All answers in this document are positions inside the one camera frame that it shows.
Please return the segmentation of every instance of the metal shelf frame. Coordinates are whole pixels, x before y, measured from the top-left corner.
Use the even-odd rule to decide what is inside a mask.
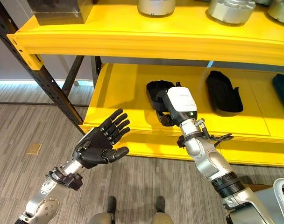
[[[22,51],[17,51],[15,46],[7,38],[7,34],[14,34],[18,31],[18,27],[10,17],[4,6],[0,1],[0,39],[15,58],[20,62],[23,68],[31,75],[31,77],[37,82],[37,84],[43,89],[43,91],[49,96],[49,98],[55,103],[55,105],[64,113],[64,115],[74,124],[74,126],[82,133],[83,130],[79,125],[83,124],[83,119],[76,111],[75,107],[68,99],[69,92],[72,84],[77,76],[78,70],[81,66],[84,56],[77,56],[67,79],[61,89],[53,79],[52,75],[43,65],[42,59],[38,55],[32,55],[33,60],[41,63],[38,70],[33,70],[28,66],[28,63],[22,57]],[[91,56],[92,62],[92,77],[93,84],[96,85],[97,78],[101,68],[101,59],[99,56]]]

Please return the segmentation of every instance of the metal bracket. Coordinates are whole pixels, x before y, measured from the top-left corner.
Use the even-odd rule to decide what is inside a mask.
[[[8,34],[7,38],[11,41],[12,45],[32,70],[41,69],[41,67],[43,66],[43,59],[40,57],[40,55],[29,54],[24,48],[19,45],[18,37],[15,37],[14,34]]]

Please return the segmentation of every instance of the person's leg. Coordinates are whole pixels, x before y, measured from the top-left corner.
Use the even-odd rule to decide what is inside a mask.
[[[156,199],[156,214],[151,224],[173,224],[171,217],[165,213],[165,199],[162,196]]]
[[[109,197],[107,212],[94,215],[88,224],[115,224],[116,204],[116,198]]]

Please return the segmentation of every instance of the black band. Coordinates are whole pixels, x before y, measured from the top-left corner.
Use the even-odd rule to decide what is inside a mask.
[[[211,184],[222,198],[245,189],[241,180],[234,172],[213,180]]]
[[[193,133],[193,134],[190,134],[186,137],[183,137],[182,135],[178,138],[178,141],[177,141],[177,144],[178,144],[178,147],[180,148],[183,148],[185,146],[185,142],[188,141],[188,140],[191,140],[193,138],[197,138],[197,137],[202,137],[204,136],[204,133],[203,132],[196,132],[196,133]]]
[[[59,178],[58,180],[56,180],[52,176],[53,173],[56,174],[56,176]],[[83,177],[80,174],[69,173],[67,176],[64,176],[64,174],[60,171],[60,168],[58,167],[55,167],[53,171],[50,171],[49,175],[53,181],[65,185],[66,187],[72,188],[74,190],[79,190],[79,188],[83,185],[82,183]]]
[[[14,224],[28,224],[23,220],[18,219]]]

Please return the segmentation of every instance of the silver metal container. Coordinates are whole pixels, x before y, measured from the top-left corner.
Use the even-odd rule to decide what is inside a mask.
[[[173,13],[175,0],[139,0],[138,10],[147,15],[168,15]]]
[[[208,13],[225,23],[243,24],[251,16],[255,2],[251,0],[211,0]]]
[[[284,23],[284,0],[273,0],[268,14],[275,20]]]

